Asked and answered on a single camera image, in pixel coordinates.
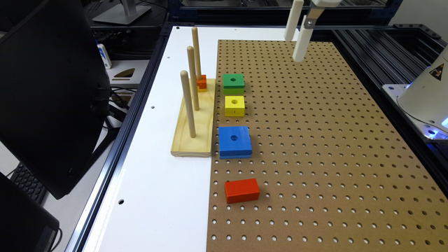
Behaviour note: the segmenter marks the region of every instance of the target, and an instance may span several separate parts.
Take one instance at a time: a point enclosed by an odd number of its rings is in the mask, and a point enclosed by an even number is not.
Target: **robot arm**
[[[338,6],[342,0],[311,0],[311,8],[308,14],[303,17],[302,25],[300,26],[299,37],[295,44],[293,59],[295,62],[301,62],[305,58],[308,44],[313,34],[313,28],[317,19],[321,16],[325,8],[333,8]],[[291,41],[294,37],[295,28],[299,22],[300,12],[303,7],[303,0],[294,0],[293,6],[290,10],[288,23],[284,38],[286,41]]]

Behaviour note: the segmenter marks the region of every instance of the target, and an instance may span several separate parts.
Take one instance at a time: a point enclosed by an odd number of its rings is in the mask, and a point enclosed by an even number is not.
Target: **blue block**
[[[219,158],[250,158],[252,155],[251,138],[247,126],[219,127]]]

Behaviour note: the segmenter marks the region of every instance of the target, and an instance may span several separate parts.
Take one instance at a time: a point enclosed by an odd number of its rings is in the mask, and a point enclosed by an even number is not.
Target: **red block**
[[[196,80],[197,86],[200,90],[207,90],[207,76],[205,76],[205,74],[202,74],[201,77],[201,80]]]
[[[225,201],[228,204],[258,200],[260,189],[254,178],[225,182]]]

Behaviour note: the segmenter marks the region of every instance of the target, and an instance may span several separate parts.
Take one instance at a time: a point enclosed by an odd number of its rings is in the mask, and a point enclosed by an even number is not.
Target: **white table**
[[[284,29],[198,27],[202,73],[216,77],[219,39],[282,41]],[[174,27],[132,144],[84,251],[205,251],[211,158],[173,157],[191,27]]]

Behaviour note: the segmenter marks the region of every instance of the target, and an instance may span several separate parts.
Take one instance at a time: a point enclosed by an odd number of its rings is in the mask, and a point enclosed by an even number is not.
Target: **computer monitor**
[[[121,3],[94,17],[93,21],[130,25],[151,9],[150,6],[136,5],[135,0],[121,0]]]
[[[15,25],[30,14],[42,0],[1,0],[0,32],[9,32]]]
[[[0,38],[0,141],[56,199],[90,168],[109,96],[79,0],[41,0]]]

